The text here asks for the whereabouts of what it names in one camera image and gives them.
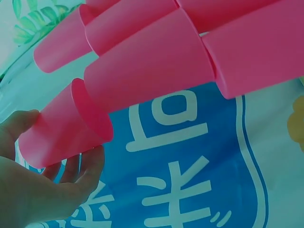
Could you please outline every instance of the pink plastic cup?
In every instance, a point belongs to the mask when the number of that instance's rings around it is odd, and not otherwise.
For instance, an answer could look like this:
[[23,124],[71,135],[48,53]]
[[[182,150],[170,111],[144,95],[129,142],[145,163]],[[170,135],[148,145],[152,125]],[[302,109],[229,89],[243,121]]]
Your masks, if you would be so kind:
[[101,56],[177,8],[175,0],[120,0],[86,25],[86,38],[92,50]]
[[214,81],[208,53],[182,9],[106,52],[84,77],[88,93],[107,113]]
[[86,0],[85,2],[88,6],[102,13],[119,1],[120,0]]
[[229,21],[279,0],[176,0],[199,33],[211,31]]
[[95,16],[93,9],[82,4],[65,18],[35,49],[34,60],[37,66],[43,72],[51,73],[91,52],[84,24]]
[[225,98],[304,75],[303,9],[280,0],[203,36]]
[[112,138],[109,115],[95,105],[84,81],[77,78],[41,111],[34,126],[20,136],[19,148],[29,165],[40,169]]

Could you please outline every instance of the green leaf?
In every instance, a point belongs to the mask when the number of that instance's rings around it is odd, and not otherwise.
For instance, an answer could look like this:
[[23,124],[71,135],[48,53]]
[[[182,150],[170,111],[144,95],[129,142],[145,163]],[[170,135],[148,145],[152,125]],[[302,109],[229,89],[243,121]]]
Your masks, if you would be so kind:
[[14,42],[16,44],[27,44],[34,38],[34,35],[29,34],[26,30],[20,28],[18,25],[15,25],[14,29]]
[[37,10],[37,0],[27,0],[30,11]]
[[40,30],[40,36],[39,39],[45,37],[50,31],[52,31],[55,28],[55,26],[46,26]]
[[21,0],[13,0],[13,9],[16,17],[19,19],[21,14]]
[[81,4],[78,4],[70,9],[70,13],[76,10]]
[[20,18],[19,22],[21,23],[21,25],[23,26],[24,29],[28,29],[32,32],[37,32],[37,28],[36,28],[35,24],[27,17]]
[[37,10],[36,11],[33,11],[33,12],[30,12],[28,14],[38,25],[40,25],[41,27],[45,26],[46,25],[46,21],[44,20],[43,16],[41,15],[40,12],[38,12]]
[[66,6],[56,5],[56,8],[59,12],[59,15],[62,15],[64,13],[68,12],[68,7],[66,7]]
[[57,14],[56,12],[49,6],[42,8],[41,12],[43,15],[45,15],[47,18],[49,18],[51,21],[54,21],[57,19]]

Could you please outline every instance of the blue sign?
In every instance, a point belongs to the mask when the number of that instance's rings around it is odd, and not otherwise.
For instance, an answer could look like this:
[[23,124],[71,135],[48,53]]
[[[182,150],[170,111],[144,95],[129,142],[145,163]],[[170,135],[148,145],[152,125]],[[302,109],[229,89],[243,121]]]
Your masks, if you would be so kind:
[[245,128],[245,97],[214,83],[111,114],[97,190],[41,228],[262,228],[265,183]]

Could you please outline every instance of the fingernail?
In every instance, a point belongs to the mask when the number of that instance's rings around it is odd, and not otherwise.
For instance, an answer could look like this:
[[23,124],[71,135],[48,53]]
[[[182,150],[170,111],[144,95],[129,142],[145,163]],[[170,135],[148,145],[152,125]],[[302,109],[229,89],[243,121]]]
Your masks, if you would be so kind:
[[32,110],[29,110],[29,112],[31,112],[31,113],[39,113],[39,110],[37,110],[37,109],[32,109]]

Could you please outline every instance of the white border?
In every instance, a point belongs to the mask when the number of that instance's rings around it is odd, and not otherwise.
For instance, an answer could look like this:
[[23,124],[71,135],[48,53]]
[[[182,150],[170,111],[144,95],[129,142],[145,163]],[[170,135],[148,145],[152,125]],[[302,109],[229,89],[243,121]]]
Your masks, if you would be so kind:
[[256,196],[257,196],[257,213],[256,213],[256,220],[252,226],[252,228],[262,228],[265,223],[266,218],[266,201],[265,201],[265,194],[261,179],[257,173],[257,167],[255,167],[250,152],[247,148],[245,136],[243,132],[243,100],[242,97],[236,98],[237,103],[237,119],[236,119],[236,127],[237,127],[237,140],[238,144],[244,158],[245,164],[249,170],[249,173],[252,177],[254,186],[256,188]]

